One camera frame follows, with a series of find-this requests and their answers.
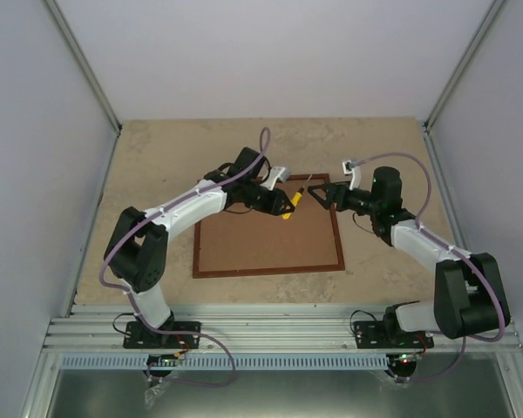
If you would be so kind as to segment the yellow handled screwdriver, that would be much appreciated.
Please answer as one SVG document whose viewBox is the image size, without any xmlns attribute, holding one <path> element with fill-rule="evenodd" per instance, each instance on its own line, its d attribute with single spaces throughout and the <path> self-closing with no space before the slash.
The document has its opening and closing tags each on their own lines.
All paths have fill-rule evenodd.
<svg viewBox="0 0 523 418">
<path fill-rule="evenodd" d="M 291 203 L 292 203 L 292 206 L 293 207 L 297 207 L 298 206 L 298 203 L 300 202 L 300 200 L 302 199 L 302 196 L 303 196 L 303 193 L 305 191 L 305 188 L 306 186 L 302 186 L 300 187 L 296 192 L 295 192 L 295 195 L 293 196 L 292 200 L 291 200 Z M 288 213 L 285 213 L 282 215 L 282 218 L 284 220 L 288 220 L 292 215 L 292 212 L 288 212 Z"/>
</svg>

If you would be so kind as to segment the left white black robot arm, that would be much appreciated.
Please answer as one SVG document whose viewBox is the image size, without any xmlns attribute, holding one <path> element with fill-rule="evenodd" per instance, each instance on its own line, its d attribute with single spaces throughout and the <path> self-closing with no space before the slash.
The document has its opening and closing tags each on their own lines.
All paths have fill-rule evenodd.
<svg viewBox="0 0 523 418">
<path fill-rule="evenodd" d="M 173 339 L 173 310 L 160 287 L 172 239 L 234 204 L 272 216 L 295 210 L 287 193 L 276 186 L 289 178 L 290 169 L 271 166 L 259 179 L 267 162 L 262 152 L 245 147 L 234 162 L 208 172 L 179 197 L 145 211 L 130 206 L 119 215 L 99 281 L 128 296 L 144 324 L 143 336 L 153 347 L 165 347 Z"/>
</svg>

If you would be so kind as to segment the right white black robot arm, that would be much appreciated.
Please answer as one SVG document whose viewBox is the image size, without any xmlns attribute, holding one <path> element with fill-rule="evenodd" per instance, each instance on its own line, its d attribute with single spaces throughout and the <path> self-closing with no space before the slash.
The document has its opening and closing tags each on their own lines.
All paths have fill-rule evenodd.
<svg viewBox="0 0 523 418">
<path fill-rule="evenodd" d="M 347 182 L 309 187 L 309 194 L 325 209 L 351 211 L 370 218 L 372 232 L 385 244 L 410 255 L 434 276 L 430 301 L 388 307 L 383 337 L 392 347 L 403 347 L 416 332 L 439 332 L 455 340 L 471 336 L 499 340 L 510 322 L 510 312 L 496 259 L 489 253 L 470 253 L 451 245 L 418 223 L 403 206 L 403 183 L 397 169 L 380 166 L 370 190 Z"/>
</svg>

